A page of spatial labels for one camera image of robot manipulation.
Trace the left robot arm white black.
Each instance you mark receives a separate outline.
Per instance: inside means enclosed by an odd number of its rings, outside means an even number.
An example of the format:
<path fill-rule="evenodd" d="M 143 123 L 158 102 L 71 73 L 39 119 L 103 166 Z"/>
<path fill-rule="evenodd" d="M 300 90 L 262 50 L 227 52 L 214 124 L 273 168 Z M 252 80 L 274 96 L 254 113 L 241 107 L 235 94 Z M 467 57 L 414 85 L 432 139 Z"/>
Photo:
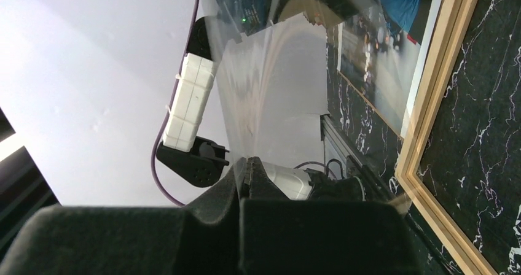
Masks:
<path fill-rule="evenodd" d="M 305 188 L 327 113 L 327 37 L 378 0 L 196 0 L 153 161 L 199 188 L 250 158 L 276 184 Z"/>

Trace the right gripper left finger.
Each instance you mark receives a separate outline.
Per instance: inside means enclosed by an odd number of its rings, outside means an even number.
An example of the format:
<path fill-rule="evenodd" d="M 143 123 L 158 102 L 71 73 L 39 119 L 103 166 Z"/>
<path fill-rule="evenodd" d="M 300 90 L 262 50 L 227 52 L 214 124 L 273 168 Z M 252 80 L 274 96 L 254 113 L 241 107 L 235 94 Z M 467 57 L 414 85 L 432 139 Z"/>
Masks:
<path fill-rule="evenodd" d="M 236 274 L 239 159 L 184 207 L 38 210 L 1 262 L 2 274 Z"/>

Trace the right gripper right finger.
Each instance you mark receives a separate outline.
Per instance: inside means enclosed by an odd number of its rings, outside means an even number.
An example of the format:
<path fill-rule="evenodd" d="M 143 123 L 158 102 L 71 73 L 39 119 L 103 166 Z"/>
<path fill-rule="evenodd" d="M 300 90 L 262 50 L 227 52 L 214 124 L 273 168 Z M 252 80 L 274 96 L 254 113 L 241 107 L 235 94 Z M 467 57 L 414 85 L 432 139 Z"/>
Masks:
<path fill-rule="evenodd" d="M 291 200 L 258 157 L 246 160 L 241 178 L 241 274 L 429 274 L 394 206 Z"/>

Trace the clear plastic sheet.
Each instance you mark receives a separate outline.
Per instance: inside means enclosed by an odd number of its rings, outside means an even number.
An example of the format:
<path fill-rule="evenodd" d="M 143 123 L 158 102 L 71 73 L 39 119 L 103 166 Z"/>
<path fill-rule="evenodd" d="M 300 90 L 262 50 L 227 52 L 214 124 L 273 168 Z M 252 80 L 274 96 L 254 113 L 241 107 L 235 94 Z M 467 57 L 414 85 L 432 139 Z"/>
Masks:
<path fill-rule="evenodd" d="M 412 206 L 397 166 L 423 0 L 202 0 L 239 188 Z"/>

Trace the printed photo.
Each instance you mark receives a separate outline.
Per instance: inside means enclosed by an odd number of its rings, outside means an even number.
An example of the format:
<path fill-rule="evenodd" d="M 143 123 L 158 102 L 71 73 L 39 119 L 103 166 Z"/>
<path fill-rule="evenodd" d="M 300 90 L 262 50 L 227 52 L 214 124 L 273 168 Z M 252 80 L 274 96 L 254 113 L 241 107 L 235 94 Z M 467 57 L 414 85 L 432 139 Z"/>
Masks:
<path fill-rule="evenodd" d="M 334 27 L 337 70 L 397 136 L 412 115 L 442 0 L 348 0 Z"/>

